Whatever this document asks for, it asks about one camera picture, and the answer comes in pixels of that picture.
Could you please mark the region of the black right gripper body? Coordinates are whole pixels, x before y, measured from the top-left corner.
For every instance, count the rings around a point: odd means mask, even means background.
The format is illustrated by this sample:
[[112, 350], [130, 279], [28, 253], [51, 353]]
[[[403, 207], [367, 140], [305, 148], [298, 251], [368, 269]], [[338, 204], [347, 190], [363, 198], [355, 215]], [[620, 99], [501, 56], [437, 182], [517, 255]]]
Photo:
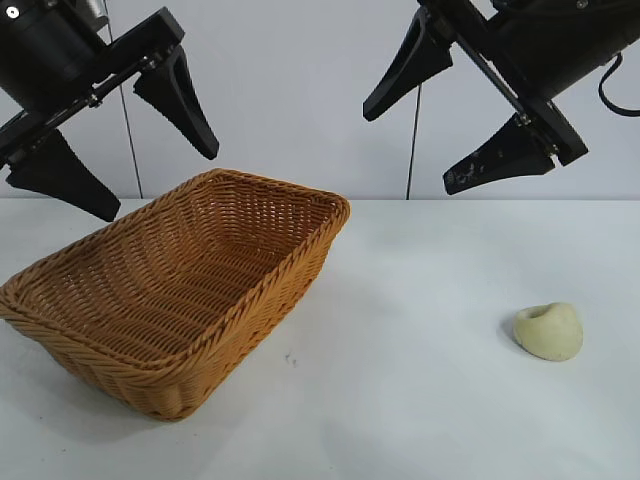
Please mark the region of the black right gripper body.
[[553, 100], [592, 71], [622, 62], [639, 39], [636, 1], [496, 1], [485, 18], [469, 1], [423, 1], [545, 144], [568, 165], [588, 148]]

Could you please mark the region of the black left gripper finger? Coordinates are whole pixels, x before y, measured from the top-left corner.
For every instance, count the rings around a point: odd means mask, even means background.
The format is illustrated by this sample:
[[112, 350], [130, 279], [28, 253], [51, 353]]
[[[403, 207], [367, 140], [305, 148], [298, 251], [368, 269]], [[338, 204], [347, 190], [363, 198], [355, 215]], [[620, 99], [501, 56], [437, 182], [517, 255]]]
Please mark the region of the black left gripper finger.
[[209, 160], [217, 157], [219, 141], [201, 108], [181, 46], [154, 69], [144, 71], [134, 83], [134, 93], [172, 123], [201, 155]]
[[24, 151], [10, 167], [6, 182], [73, 205], [101, 220], [115, 219], [120, 201], [79, 160], [59, 130]]

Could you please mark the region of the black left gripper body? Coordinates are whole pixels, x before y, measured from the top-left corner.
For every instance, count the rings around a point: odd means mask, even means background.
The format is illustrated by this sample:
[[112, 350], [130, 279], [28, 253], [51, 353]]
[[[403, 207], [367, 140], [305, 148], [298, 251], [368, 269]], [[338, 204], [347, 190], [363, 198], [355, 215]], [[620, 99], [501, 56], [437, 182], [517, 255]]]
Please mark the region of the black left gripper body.
[[75, 1], [1, 4], [1, 88], [21, 112], [1, 128], [1, 162], [160, 64], [184, 31], [167, 8], [105, 43]]

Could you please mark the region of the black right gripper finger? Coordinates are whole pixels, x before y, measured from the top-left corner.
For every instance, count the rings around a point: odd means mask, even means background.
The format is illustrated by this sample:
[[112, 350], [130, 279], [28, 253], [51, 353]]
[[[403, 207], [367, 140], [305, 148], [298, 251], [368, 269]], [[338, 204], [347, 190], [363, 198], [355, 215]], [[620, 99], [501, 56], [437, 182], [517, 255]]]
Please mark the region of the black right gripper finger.
[[402, 97], [453, 65], [453, 30], [434, 7], [419, 7], [387, 71], [363, 102], [372, 122]]
[[545, 175], [554, 169], [539, 136], [514, 114], [489, 140], [443, 174], [449, 195], [509, 178]]

